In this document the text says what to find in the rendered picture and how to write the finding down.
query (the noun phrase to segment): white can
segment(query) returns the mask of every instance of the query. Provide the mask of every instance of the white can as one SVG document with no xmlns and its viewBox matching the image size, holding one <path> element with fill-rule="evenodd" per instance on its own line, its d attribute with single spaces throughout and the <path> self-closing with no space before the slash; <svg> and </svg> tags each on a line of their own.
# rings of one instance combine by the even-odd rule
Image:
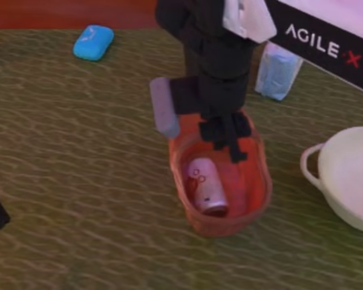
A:
<svg viewBox="0 0 363 290">
<path fill-rule="evenodd" d="M 225 216 L 229 204 L 214 162 L 209 158 L 193 160 L 188 167 L 188 176 L 194 182 L 196 208 L 210 216 Z"/>
</svg>

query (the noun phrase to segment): orange container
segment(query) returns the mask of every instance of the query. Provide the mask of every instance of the orange container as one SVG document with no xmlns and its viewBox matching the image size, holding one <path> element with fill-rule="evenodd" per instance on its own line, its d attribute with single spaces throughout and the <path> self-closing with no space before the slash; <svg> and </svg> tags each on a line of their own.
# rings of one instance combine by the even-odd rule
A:
<svg viewBox="0 0 363 290">
<path fill-rule="evenodd" d="M 200 138 L 198 114 L 179 116 L 180 134 L 169 140 L 169 162 L 178 197 L 194 230 L 206 237 L 235 234 L 255 220 L 267 207 L 272 194 L 272 180 L 266 166 L 264 144 L 251 119 L 252 135 L 238 140 L 247 160 L 231 163 L 229 151 L 215 151 L 212 143 Z M 225 217 L 201 214 L 194 206 L 193 192 L 188 184 L 187 168 L 195 158 L 210 158 L 215 165 L 229 202 Z"/>
</svg>

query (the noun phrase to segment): red x logo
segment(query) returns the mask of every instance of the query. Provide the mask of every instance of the red x logo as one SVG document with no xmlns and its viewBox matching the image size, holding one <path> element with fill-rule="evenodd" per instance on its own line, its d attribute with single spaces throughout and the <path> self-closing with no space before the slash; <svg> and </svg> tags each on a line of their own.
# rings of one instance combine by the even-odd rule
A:
<svg viewBox="0 0 363 290">
<path fill-rule="evenodd" d="M 351 50 L 348 51 L 348 60 L 345 62 L 345 64 L 349 65 L 352 63 L 352 65 L 355 68 L 359 68 L 359 60 L 362 58 L 360 54 L 355 55 Z"/>
</svg>

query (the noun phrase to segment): white mug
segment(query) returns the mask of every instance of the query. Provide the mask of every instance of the white mug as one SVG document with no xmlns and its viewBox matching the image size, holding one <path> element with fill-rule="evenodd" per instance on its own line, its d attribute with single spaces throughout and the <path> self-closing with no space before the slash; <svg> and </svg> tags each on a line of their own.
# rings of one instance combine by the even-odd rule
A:
<svg viewBox="0 0 363 290">
<path fill-rule="evenodd" d="M 307 168 L 308 157 L 320 151 L 319 178 Z M 326 143 L 315 145 L 301 156 L 304 176 L 321 192 L 335 213 L 363 231 L 363 127 L 340 131 Z"/>
</svg>

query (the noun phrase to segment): blue object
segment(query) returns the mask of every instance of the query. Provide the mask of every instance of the blue object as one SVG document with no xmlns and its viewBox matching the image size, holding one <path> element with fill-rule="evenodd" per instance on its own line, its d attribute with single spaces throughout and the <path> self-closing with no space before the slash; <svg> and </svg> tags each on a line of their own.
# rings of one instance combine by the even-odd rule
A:
<svg viewBox="0 0 363 290">
<path fill-rule="evenodd" d="M 73 53 L 85 60 L 100 60 L 114 39 L 114 32 L 108 27 L 89 25 L 74 44 Z"/>
<path fill-rule="evenodd" d="M 284 100 L 302 62 L 302 58 L 269 43 L 261 59 L 256 91 L 265 97 Z"/>
</svg>

